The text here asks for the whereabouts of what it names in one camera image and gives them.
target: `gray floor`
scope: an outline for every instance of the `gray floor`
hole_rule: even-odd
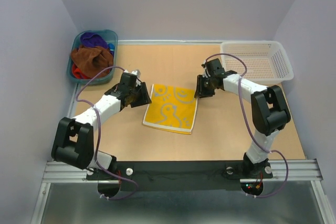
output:
[[[265,183],[265,193],[280,183]],[[122,201],[99,198],[96,184],[53,184],[45,224],[60,223],[323,223],[310,182],[288,182],[267,199],[239,191],[138,192]]]

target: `white wall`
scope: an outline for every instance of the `white wall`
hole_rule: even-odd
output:
[[[317,158],[336,214],[336,0],[295,0],[275,40],[294,69],[283,87],[304,152]]]
[[[272,39],[294,0],[63,0],[78,30],[120,39]]]
[[[77,33],[61,0],[0,0],[0,222],[29,223],[57,122]]]

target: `white mesh basket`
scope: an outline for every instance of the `white mesh basket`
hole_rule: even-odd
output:
[[[294,77],[292,66],[282,44],[276,41],[226,41],[221,52],[239,57],[247,66],[246,79],[259,84],[278,84]],[[222,56],[225,71],[239,74],[244,67],[230,56]]]

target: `wooden table surface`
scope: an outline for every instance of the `wooden table surface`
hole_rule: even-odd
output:
[[[154,83],[195,89],[204,59],[218,52],[219,45],[121,45],[117,65],[129,71],[139,69],[149,92]],[[116,69],[110,83],[87,87],[80,98],[97,102],[120,76],[121,71]],[[250,104],[244,105],[254,132]],[[87,108],[78,103],[76,115]],[[125,108],[108,119],[102,126],[99,150],[119,161],[240,160],[251,144],[238,96],[229,92],[217,90],[212,98],[198,101],[191,135],[143,126],[145,110],[146,106]],[[279,133],[272,149],[281,151],[287,159],[305,159],[293,120]],[[277,154],[269,157],[281,159]]]

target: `yellow cloth with gray pattern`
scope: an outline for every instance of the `yellow cloth with gray pattern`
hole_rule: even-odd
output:
[[[143,124],[156,129],[191,134],[194,126],[197,99],[195,90],[154,84]]]

